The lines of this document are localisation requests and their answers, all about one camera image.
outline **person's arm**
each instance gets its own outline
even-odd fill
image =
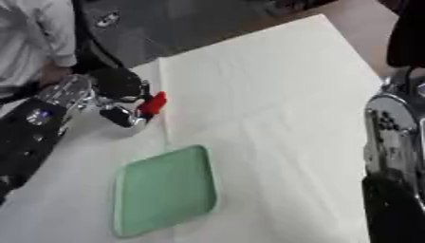
[[[46,0],[37,12],[49,47],[50,62],[42,70],[42,84],[59,81],[77,63],[75,17],[70,0]]]

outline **white shirt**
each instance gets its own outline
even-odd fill
[[[0,88],[37,80],[49,60],[75,65],[74,28],[70,0],[0,0]]]

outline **person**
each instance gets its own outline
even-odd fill
[[[71,73],[75,56],[71,0],[0,0],[0,94]]]

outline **green tray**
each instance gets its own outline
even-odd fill
[[[133,237],[211,211],[216,202],[207,150],[193,146],[122,168],[115,185],[113,227]]]

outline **table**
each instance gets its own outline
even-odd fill
[[[8,243],[368,242],[362,112],[379,77],[314,16],[135,68],[170,102],[145,131],[87,111],[0,210]],[[219,201],[208,216],[119,240],[112,183],[132,160],[202,144]]]

